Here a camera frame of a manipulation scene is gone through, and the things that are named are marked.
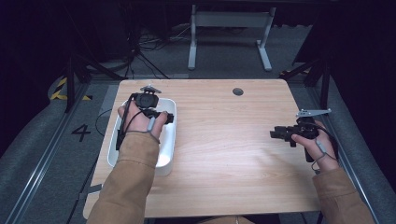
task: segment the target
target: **person's right hand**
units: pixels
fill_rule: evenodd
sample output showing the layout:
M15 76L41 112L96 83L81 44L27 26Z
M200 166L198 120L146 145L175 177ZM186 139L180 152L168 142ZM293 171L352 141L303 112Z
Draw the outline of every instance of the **person's right hand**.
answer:
M320 121L316 120L315 123L324 128L323 124ZM306 148L312 159L314 159L317 162L321 172L330 171L339 168L340 165L338 164L338 161L334 159L335 153L334 153L334 149L332 148L332 142L330 141L329 135L327 135L321 129L318 129L318 131L319 131L319 136L317 137L317 139L326 148L327 153L330 156L325 155L324 157L320 158L321 156L323 156L323 152L318 147L316 143L316 139L312 139L312 140L307 139L298 134L292 135L291 139L293 139L296 143L303 145Z

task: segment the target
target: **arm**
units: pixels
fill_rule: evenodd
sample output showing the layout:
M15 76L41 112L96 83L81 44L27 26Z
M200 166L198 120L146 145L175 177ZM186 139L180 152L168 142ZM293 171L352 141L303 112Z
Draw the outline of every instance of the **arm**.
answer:
M122 117L125 108L120 107ZM127 122L138 112L131 103ZM128 128L117 164L108 176L87 223L143 223L146 198L154 179L159 155L159 136L166 115L155 121L151 133L145 133L149 119L139 114Z
M297 134L294 134L292 139L303 145L318 163L320 174L314 176L313 181L321 211L329 223L374 223L370 211L361 200L347 173L334 159L334 150L329 136L319 130L317 139L327 149L327 154L324 156L316 140L309 140Z

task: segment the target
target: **table top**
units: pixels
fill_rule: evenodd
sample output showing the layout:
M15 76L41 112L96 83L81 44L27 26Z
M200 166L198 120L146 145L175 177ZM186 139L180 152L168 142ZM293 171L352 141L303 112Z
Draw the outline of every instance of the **table top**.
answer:
M296 123L298 107L282 79L125 80L120 83L92 186L111 172L108 146L117 108L151 84L177 105L173 170L155 176L146 217L198 217L318 211L304 148L269 132ZM234 88L244 94L236 96ZM90 194L84 217L98 198Z

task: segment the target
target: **yellow and black hazard tape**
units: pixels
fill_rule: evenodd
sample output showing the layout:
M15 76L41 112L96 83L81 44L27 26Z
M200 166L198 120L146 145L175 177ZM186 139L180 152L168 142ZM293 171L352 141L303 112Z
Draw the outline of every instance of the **yellow and black hazard tape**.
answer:
M64 84L67 82L67 77L63 77L61 81L59 82L58 86L56 87L55 91L51 95L50 99L51 100L67 100L67 95L61 95L61 90L64 87ZM92 100L93 96L91 95L85 95L82 97L82 100Z

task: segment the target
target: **brown sleeve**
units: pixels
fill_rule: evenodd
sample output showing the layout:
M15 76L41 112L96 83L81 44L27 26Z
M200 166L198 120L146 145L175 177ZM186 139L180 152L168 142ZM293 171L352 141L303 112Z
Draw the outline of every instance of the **brown sleeve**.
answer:
M329 223L374 223L370 211L344 169L316 175L313 180L321 211Z
M158 154L150 133L127 133L87 223L143 223Z

